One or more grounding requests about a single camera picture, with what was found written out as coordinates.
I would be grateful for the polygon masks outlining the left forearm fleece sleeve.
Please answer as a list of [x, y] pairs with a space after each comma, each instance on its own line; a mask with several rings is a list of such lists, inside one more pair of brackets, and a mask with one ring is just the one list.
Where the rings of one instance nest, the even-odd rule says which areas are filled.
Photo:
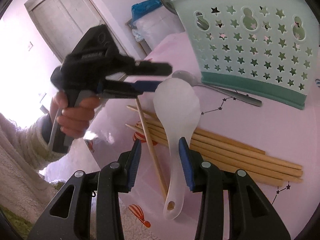
[[31, 223], [56, 194], [39, 171], [67, 153], [48, 150], [51, 129], [48, 115], [26, 129], [1, 116], [1, 207]]

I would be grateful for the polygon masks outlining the person's left hand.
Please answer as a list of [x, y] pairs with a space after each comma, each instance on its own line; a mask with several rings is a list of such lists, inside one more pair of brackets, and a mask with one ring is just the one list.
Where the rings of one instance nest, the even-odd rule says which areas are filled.
[[67, 96], [59, 91], [52, 98], [49, 115], [52, 124], [55, 121], [56, 113], [62, 109], [61, 115], [57, 118], [60, 130], [65, 135], [74, 139], [81, 138], [89, 128], [89, 122], [95, 116], [94, 110], [100, 106], [100, 99], [96, 96], [83, 99], [78, 107], [68, 107]]

